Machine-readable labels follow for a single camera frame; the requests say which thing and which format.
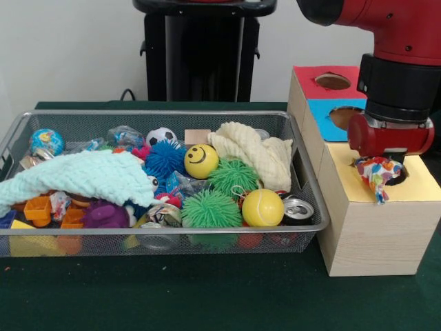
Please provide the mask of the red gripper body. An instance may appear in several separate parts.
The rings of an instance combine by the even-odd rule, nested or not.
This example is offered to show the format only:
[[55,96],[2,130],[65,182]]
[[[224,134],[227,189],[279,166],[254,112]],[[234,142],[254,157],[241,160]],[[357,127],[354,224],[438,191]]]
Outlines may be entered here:
[[431,147],[435,128],[430,119],[420,124],[393,123],[361,113],[349,120],[347,136],[349,147],[362,157],[419,155]]

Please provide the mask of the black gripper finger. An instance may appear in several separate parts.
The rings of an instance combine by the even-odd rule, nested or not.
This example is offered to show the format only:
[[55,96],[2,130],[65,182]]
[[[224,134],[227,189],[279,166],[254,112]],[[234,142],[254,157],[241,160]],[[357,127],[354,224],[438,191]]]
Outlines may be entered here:
[[398,163],[404,163],[404,158],[407,154],[405,148],[389,148],[384,151],[384,157],[396,161]]

